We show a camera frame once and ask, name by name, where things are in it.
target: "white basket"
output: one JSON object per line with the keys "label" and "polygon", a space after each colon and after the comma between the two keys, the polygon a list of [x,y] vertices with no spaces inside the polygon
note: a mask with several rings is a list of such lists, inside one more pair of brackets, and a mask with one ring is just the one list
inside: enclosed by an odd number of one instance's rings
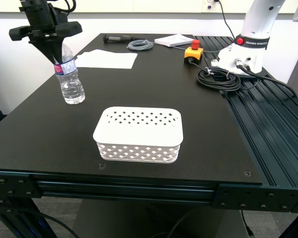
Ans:
{"label": "white basket", "polygon": [[172,163],[183,140],[181,114],[165,108],[107,108],[93,138],[105,160]]}

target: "water bottle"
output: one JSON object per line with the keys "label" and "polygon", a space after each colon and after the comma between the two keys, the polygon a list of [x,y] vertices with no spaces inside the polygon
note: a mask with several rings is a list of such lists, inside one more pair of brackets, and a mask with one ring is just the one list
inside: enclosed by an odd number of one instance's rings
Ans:
{"label": "water bottle", "polygon": [[75,65],[73,53],[65,44],[62,46],[62,64],[54,59],[55,75],[61,84],[61,90],[65,102],[68,104],[78,104],[84,101],[85,93],[83,86],[78,79],[78,69]]}

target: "white paper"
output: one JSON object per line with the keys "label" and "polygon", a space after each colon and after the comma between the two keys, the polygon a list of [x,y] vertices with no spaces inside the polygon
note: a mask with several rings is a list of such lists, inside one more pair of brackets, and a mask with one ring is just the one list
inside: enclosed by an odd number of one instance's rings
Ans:
{"label": "white paper", "polygon": [[173,35],[173,36],[167,36],[159,39],[155,39],[154,42],[160,45],[165,46],[181,46],[185,44],[189,44],[193,41],[193,39],[189,37],[182,36],[181,34]]}
{"label": "white paper", "polygon": [[94,50],[77,56],[75,63],[77,67],[131,69],[136,57],[136,53],[113,53]]}

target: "wall outlet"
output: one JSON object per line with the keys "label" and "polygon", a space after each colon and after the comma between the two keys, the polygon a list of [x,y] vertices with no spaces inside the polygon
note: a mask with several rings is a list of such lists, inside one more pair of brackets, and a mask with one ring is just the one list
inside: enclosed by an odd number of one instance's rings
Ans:
{"label": "wall outlet", "polygon": [[221,12],[221,6],[214,0],[203,0],[202,12]]}

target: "table surface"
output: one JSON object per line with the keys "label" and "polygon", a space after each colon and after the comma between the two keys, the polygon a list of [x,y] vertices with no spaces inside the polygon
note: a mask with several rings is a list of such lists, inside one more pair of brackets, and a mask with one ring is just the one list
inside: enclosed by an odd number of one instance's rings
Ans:
{"label": "table surface", "polygon": [[[153,41],[166,35],[136,36]],[[99,35],[79,54],[95,49],[130,52],[126,44],[104,44]],[[227,101],[197,83],[199,69],[184,64],[183,55],[155,45],[138,52],[132,69],[79,68],[86,94],[79,105],[64,102],[53,75],[0,122],[0,171],[261,183]],[[92,135],[102,112],[113,106],[178,110],[184,133],[178,159],[103,160]]]}

